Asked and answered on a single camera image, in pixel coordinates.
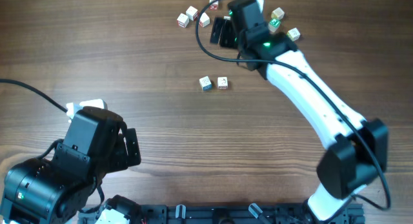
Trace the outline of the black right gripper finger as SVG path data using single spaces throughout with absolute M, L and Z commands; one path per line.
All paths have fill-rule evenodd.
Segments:
M 225 20 L 222 17 L 215 17 L 214 24 L 212 25 L 212 32 L 210 35 L 210 43 L 216 45 L 219 43 L 219 38 L 221 36 L 221 31 L 224 24 Z
M 224 19 L 219 36 L 219 45 L 223 48 L 237 49 L 237 35 L 230 20 Z

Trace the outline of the red number six block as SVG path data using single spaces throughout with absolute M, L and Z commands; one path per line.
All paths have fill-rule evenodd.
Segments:
M 219 90 L 226 90 L 228 88 L 228 78 L 227 77 L 218 77 L 217 87 Z

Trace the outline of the blue number wooden block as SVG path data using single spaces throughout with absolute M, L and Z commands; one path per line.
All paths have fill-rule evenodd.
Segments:
M 208 76 L 202 77 L 199 79 L 199 84 L 202 88 L 202 91 L 207 91 L 212 89 L 212 83 Z

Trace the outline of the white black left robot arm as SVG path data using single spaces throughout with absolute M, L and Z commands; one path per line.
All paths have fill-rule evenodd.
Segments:
M 5 176 L 1 215 L 5 223 L 66 223 L 103 178 L 141 163 L 136 130 L 109 110 L 84 107 L 64 139 L 46 153 L 13 166 Z

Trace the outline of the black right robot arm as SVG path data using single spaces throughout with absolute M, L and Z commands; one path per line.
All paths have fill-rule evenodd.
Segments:
M 366 120 L 347 106 L 312 70 L 292 33 L 271 34 L 261 0 L 228 0 L 235 33 L 235 63 L 246 64 L 286 95 L 318 135 L 325 154 L 316 172 L 319 186 L 301 208 L 303 223 L 328 223 L 361 197 L 361 191 L 385 179 L 388 128 Z

